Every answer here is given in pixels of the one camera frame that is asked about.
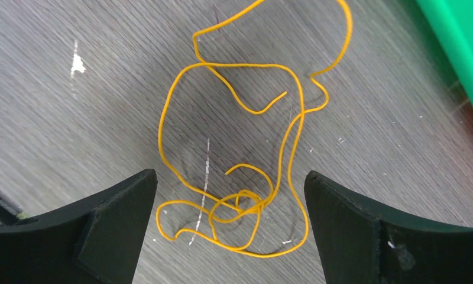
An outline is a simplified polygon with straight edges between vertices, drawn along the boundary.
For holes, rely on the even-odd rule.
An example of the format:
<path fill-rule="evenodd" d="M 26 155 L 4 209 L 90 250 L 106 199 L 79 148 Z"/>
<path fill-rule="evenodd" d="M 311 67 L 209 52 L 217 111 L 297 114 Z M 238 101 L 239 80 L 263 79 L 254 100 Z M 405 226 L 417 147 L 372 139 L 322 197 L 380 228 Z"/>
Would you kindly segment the green plastic bin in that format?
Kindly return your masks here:
<path fill-rule="evenodd" d="M 473 106 L 473 0 L 417 3 Z"/>

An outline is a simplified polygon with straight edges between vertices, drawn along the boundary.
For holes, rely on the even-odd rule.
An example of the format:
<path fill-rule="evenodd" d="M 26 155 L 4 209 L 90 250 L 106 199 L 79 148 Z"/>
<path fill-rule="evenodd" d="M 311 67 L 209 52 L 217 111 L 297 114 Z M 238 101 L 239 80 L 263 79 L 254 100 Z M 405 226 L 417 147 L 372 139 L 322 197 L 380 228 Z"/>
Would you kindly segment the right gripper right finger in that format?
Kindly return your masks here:
<path fill-rule="evenodd" d="M 473 283 L 473 228 L 409 214 L 316 171 L 304 194 L 328 283 Z"/>

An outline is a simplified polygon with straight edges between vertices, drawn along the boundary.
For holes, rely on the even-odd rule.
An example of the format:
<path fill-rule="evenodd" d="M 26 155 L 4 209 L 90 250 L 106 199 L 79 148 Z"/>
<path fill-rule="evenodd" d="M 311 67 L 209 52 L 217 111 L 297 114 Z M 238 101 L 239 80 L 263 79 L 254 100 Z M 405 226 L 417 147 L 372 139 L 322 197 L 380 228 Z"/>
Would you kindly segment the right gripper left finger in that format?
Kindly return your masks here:
<path fill-rule="evenodd" d="M 0 283 L 131 283 L 157 189 L 145 169 L 15 225 L 0 224 Z"/>

